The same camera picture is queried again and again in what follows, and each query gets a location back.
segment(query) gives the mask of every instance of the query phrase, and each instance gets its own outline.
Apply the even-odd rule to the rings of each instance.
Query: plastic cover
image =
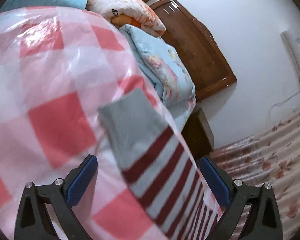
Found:
[[[99,106],[135,88],[189,152],[126,39],[100,15],[63,7],[0,14],[0,228],[9,239],[25,184],[64,178],[87,154],[98,158],[98,178],[73,210],[92,239],[166,239],[128,190],[98,120]],[[205,204],[221,214],[203,184]]]

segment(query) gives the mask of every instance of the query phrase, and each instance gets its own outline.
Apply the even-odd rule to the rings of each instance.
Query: folded quilt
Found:
[[[127,38],[139,68],[151,80],[164,105],[194,97],[194,84],[175,48],[132,25],[124,25],[120,32]]]

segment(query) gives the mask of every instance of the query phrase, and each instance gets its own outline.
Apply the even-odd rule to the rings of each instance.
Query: power cord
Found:
[[[279,103],[276,103],[273,106],[271,106],[271,108],[269,110],[269,115],[268,115],[268,118],[269,118],[270,122],[271,122],[270,115],[271,115],[271,110],[273,109],[273,107],[275,107],[275,106],[278,106],[278,107],[283,106],[286,102],[288,102],[291,98],[293,98],[294,96],[296,96],[299,93],[300,93],[300,90],[298,92],[296,92],[295,94],[293,94],[292,96],[290,96],[289,98],[287,98],[287,99],[285,99],[285,100],[283,100],[283,101],[281,101]]]

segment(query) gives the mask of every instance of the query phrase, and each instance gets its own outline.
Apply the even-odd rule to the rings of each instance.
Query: black clamp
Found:
[[[238,239],[283,239],[279,209],[269,183],[253,187],[244,185],[240,179],[232,180],[208,157],[201,158],[200,170],[219,205],[226,208],[206,240],[230,239],[245,205],[251,208]]]
[[[97,169],[97,158],[88,155],[65,179],[44,186],[28,182],[20,201],[14,239],[58,240],[45,205],[51,204],[68,239],[92,240],[71,207],[79,203]]]

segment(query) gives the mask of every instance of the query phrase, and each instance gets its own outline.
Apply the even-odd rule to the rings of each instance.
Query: floral fabric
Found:
[[[165,106],[169,108],[194,97],[194,84],[175,48],[132,25],[124,25],[120,32],[128,38],[132,50],[138,52],[135,55],[138,65],[155,83]]]
[[[140,23],[141,29],[153,36],[161,36],[165,26],[155,12],[142,0],[87,0],[87,10],[102,15],[111,22],[113,17],[127,15]]]
[[[269,182],[274,190],[284,240],[300,226],[300,111],[271,130],[211,153],[217,165],[247,185]],[[232,239],[237,239],[249,209],[246,207]]]
[[[194,110],[196,103],[197,101],[195,97],[192,97],[168,108],[179,131],[183,130],[187,120]]]

